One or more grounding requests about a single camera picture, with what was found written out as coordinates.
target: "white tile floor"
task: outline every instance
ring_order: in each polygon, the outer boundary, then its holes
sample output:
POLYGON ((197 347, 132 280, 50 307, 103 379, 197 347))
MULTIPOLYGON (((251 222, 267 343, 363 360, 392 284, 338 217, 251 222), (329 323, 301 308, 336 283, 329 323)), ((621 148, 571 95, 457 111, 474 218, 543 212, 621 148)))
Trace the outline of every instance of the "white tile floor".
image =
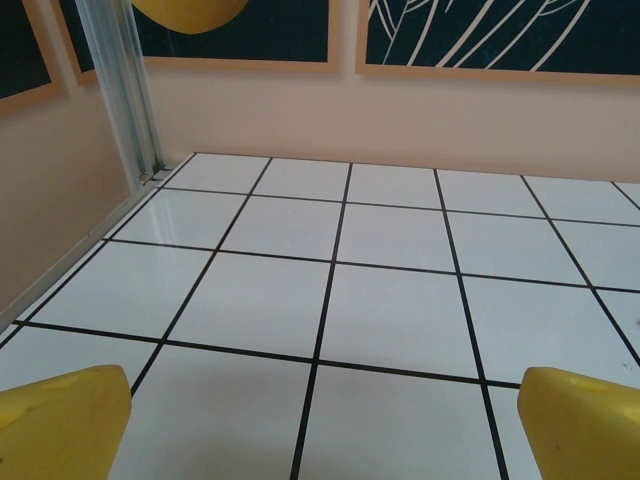
POLYGON ((112 479, 539 480, 526 368, 640 387, 638 185, 209 154, 160 178, 0 334, 0 389, 123 365, 112 479))

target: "framed picture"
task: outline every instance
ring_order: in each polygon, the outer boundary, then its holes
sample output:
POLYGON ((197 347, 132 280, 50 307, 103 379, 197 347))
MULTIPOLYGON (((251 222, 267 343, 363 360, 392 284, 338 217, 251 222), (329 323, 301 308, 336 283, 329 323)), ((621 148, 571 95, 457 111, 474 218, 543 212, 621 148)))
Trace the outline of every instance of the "framed picture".
POLYGON ((0 58, 0 113, 64 92, 34 0, 0 2, 0 58))
POLYGON ((154 67, 332 72, 341 0, 133 0, 154 67))
POLYGON ((359 0, 358 73, 640 86, 636 0, 359 0))
POLYGON ((75 0, 51 0, 64 46, 79 85, 98 80, 75 0))

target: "yellow circle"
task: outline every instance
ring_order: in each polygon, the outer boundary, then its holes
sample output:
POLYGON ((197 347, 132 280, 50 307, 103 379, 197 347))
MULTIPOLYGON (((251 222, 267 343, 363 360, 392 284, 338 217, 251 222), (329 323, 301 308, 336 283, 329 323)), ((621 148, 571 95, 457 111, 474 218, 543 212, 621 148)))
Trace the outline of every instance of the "yellow circle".
POLYGON ((204 33, 233 20, 249 0, 132 0, 147 17, 179 33, 204 33))

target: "wall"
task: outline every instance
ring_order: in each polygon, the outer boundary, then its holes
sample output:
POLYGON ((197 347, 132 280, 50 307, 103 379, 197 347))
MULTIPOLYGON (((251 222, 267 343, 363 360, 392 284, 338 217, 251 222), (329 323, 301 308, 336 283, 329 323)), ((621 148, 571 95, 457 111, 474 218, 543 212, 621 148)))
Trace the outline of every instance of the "wall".
POLYGON ((640 92, 354 74, 344 0, 339 74, 153 69, 172 161, 191 151, 640 182, 640 92))
POLYGON ((0 311, 126 199, 97 84, 78 87, 49 0, 38 0, 67 92, 0 117, 0 311))

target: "yellow object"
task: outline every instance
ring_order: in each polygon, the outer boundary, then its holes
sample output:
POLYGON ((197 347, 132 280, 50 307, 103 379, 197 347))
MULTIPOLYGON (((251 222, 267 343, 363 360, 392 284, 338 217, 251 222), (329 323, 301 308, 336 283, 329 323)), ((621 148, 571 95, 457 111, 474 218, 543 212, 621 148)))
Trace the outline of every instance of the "yellow object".
POLYGON ((103 366, 0 393, 0 478, 104 480, 131 413, 121 367, 103 366))
POLYGON ((544 480, 640 479, 640 390, 530 368, 518 410, 544 480))
POLYGON ((133 0, 147 17, 179 33, 203 33, 233 20, 249 0, 133 0))

